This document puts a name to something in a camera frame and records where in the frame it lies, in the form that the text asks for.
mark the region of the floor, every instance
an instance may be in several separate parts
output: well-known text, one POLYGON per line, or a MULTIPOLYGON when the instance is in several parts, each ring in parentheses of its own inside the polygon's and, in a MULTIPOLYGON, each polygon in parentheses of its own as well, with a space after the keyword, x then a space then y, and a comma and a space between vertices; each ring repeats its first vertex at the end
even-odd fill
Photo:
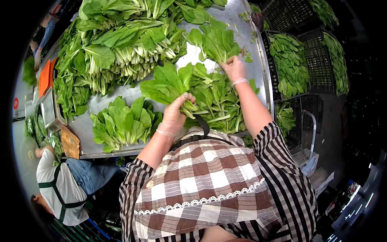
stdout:
MULTIPOLYGON (((314 152, 319 154, 316 170, 320 167, 327 172, 335 171, 334 179, 329 186, 336 188, 336 185, 344 176, 345 161, 342 159, 342 122, 341 112, 346 96, 320 94, 324 101, 324 111, 321 134, 316 135, 314 152)), ((303 131, 302 148, 310 149, 312 132, 303 131)))

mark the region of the gloved hand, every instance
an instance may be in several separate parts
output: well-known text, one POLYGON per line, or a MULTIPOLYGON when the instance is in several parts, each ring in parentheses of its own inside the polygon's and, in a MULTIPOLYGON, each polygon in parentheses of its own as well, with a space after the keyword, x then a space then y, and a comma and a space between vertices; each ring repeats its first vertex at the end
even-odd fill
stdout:
POLYGON ((35 53, 35 71, 39 69, 40 63, 42 62, 41 55, 42 49, 39 47, 35 53))
POLYGON ((232 56, 227 60, 227 63, 221 63, 223 69, 227 73, 228 78, 231 81, 231 86, 235 86, 238 83, 247 82, 246 69, 242 61, 236 56, 232 56))
POLYGON ((196 105, 196 98, 191 93, 181 94, 173 103, 165 107, 163 121, 159 124, 156 132, 172 138, 179 134, 187 118, 185 114, 180 112, 180 107, 186 100, 190 100, 196 105))

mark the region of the black apron strap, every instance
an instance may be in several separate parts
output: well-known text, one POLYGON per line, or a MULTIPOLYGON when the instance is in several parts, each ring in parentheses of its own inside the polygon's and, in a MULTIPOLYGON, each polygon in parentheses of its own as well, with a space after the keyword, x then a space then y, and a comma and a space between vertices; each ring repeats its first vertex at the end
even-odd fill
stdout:
POLYGON ((199 122, 200 126, 202 127, 204 135, 193 135, 187 139, 179 140, 171 146, 170 151, 175 151, 177 148, 181 147, 182 145, 185 145, 194 141, 198 141, 198 140, 203 140, 203 139, 219 140, 219 141, 226 142, 229 145, 233 145, 231 142, 226 141, 224 139, 207 137, 208 133, 210 132, 210 127, 208 126, 208 123, 201 116, 197 114, 194 114, 194 116, 196 120, 199 122))

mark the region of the blue jeans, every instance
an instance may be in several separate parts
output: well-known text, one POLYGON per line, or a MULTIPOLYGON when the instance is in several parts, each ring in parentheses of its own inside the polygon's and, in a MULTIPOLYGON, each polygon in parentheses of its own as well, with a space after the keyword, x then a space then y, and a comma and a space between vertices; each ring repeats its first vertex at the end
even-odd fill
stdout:
POLYGON ((74 158, 67 159, 66 164, 87 195, 103 187, 119 169, 115 164, 95 165, 93 162, 74 158))

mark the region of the hair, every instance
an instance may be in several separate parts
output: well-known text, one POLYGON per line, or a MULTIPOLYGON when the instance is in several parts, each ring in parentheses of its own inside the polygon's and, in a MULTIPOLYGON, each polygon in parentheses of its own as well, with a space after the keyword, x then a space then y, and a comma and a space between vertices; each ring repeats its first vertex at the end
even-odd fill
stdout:
POLYGON ((32 207, 34 208, 36 214, 38 215, 38 217, 40 218, 40 220, 44 224, 50 225, 52 222, 54 222, 55 216, 52 215, 51 213, 48 213, 41 204, 37 203, 34 200, 34 198, 35 198, 35 195, 32 195, 31 204, 32 204, 32 207))

